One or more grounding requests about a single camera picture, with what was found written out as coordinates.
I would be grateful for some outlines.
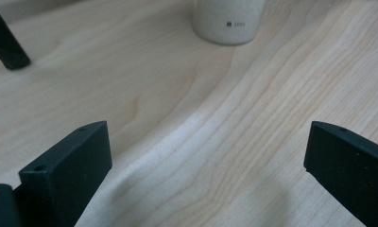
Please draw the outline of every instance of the wooden table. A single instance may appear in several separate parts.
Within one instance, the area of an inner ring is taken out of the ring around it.
[[[378,143],[378,0],[270,0],[207,43],[191,0],[0,1],[34,63],[0,62],[0,183],[107,120],[113,168],[77,226],[363,226],[303,167],[311,121]]]

